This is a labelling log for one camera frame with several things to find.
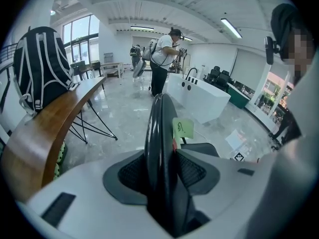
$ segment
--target backpack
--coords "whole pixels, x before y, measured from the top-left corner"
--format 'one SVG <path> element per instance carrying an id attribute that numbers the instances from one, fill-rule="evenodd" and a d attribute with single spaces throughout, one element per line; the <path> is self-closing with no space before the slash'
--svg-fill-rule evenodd
<path id="1" fill-rule="evenodd" d="M 143 56 L 142 56 L 142 59 L 144 61 L 150 61 L 151 60 L 151 56 L 154 54 L 157 44 L 158 44 L 157 41 L 155 39 L 152 39 L 149 42 L 148 46 L 145 47 L 145 51 L 144 51 Z"/>
<path id="2" fill-rule="evenodd" d="M 130 56 L 131 57 L 136 57 L 137 55 L 138 54 L 137 54 L 136 48 L 132 47 L 131 50 L 130 50 Z"/>
<path id="3" fill-rule="evenodd" d="M 32 116 L 74 87 L 73 69 L 61 37 L 46 26 L 29 27 L 21 37 L 13 57 L 13 72 L 19 103 Z"/>

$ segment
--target curved wooden counter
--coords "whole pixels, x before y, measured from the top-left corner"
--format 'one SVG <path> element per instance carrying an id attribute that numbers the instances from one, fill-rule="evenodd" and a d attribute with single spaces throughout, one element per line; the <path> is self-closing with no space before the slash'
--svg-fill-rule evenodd
<path id="1" fill-rule="evenodd" d="M 81 81 L 64 93 L 34 119 L 23 119 L 12 133 L 1 157 L 2 174 L 13 196 L 25 202 L 51 182 L 63 140 L 76 115 L 105 77 Z"/>

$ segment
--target black cap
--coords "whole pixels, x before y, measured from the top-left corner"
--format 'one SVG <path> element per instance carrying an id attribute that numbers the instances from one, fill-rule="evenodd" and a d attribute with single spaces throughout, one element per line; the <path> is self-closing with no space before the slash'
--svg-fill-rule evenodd
<path id="1" fill-rule="evenodd" d="M 301 21 L 300 13 L 291 4 L 282 3 L 273 10 L 270 24 L 280 51 L 288 40 L 293 24 L 301 23 Z"/>

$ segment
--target white bathtub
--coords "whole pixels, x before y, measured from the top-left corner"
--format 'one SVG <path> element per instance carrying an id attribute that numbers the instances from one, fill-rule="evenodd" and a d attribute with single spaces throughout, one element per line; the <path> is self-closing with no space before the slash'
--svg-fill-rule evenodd
<path id="1" fill-rule="evenodd" d="M 230 95 L 197 78 L 189 77 L 190 81 L 186 80 L 186 75 L 184 78 L 182 74 L 170 74 L 167 93 L 183 105 L 200 123 L 218 118 L 228 103 Z"/>

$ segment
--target ceiling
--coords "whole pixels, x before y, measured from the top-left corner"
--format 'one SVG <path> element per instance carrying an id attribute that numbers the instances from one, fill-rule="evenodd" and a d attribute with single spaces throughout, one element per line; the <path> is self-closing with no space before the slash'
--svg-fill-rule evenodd
<path id="1" fill-rule="evenodd" d="M 171 26 L 181 29 L 193 43 L 234 43 L 264 49 L 264 37 L 272 36 L 271 13 L 289 0 L 55 0 L 57 11 L 51 23 L 67 15 L 89 10 L 114 30 L 131 25 L 154 27 L 168 33 Z M 227 18 L 241 33 L 236 38 L 220 21 Z"/>

